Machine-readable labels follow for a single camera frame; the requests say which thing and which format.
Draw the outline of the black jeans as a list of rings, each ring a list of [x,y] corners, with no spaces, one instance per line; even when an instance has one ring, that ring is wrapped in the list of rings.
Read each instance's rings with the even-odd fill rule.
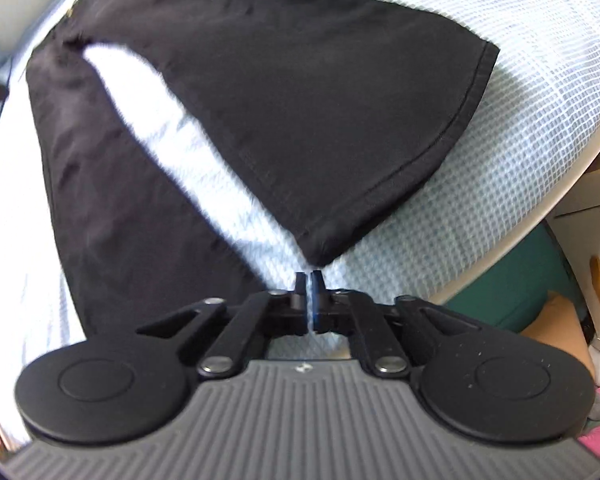
[[[55,242],[87,335],[265,288],[140,146],[86,58],[125,47],[326,266],[440,167],[498,48],[378,0],[78,0],[26,77]]]

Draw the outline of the green storage box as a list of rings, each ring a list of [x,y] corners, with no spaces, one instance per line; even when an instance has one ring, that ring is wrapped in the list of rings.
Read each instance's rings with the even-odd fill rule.
[[[562,248],[541,222],[506,256],[444,306],[476,320],[519,332],[540,313],[550,292],[557,292],[586,317],[580,286]]]

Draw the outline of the cardboard box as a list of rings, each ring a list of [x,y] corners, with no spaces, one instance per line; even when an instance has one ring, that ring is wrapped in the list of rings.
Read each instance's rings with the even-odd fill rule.
[[[595,377],[595,367],[588,352],[588,344],[576,307],[568,298],[557,292],[549,292],[538,316],[520,333],[570,354]]]

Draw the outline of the white cabinet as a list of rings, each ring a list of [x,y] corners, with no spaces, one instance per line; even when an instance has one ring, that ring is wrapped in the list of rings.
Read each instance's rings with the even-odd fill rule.
[[[600,154],[554,209],[550,228],[580,286],[600,350]]]

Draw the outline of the blue checkered bed sheet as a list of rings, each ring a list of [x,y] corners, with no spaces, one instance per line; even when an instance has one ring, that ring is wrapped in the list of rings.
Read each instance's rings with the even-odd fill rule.
[[[482,102],[425,186],[327,267],[329,284],[378,300],[445,300],[554,206],[600,134],[600,0],[393,0],[438,12],[500,49]],[[61,270],[24,69],[74,0],[8,0],[0,26],[30,14],[0,120],[0,434],[29,437],[14,399],[22,368],[83,338]],[[306,266],[284,231],[222,162],[200,125],[133,53],[87,59],[151,156],[269,285]]]

